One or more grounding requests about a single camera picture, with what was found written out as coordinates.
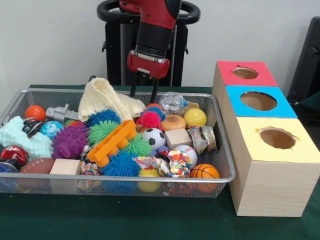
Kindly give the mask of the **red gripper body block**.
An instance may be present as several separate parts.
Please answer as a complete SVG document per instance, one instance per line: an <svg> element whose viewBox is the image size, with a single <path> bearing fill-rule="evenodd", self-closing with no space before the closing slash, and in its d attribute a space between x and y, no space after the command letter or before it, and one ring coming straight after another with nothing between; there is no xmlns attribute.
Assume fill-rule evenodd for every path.
<svg viewBox="0 0 320 240"><path fill-rule="evenodd" d="M148 74L150 78L160 80L164 78L170 68L170 61L131 50L127 56L127 67L134 73Z"/></svg>

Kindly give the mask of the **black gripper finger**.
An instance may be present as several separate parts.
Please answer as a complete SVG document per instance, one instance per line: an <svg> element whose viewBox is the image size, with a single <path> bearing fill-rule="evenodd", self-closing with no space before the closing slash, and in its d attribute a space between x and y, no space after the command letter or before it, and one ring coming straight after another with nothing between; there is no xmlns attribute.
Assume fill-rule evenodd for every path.
<svg viewBox="0 0 320 240"><path fill-rule="evenodd" d="M153 79L153 89L150 97L150 103L154 104L156 101L157 93L158 93L158 87L159 87L159 79L154 78Z"/></svg>
<svg viewBox="0 0 320 240"><path fill-rule="evenodd" d="M138 79L139 79L139 74L135 73L133 75L132 86L131 86L131 90L130 90L130 97L132 97L132 98L135 96L135 93L136 93Z"/></svg>

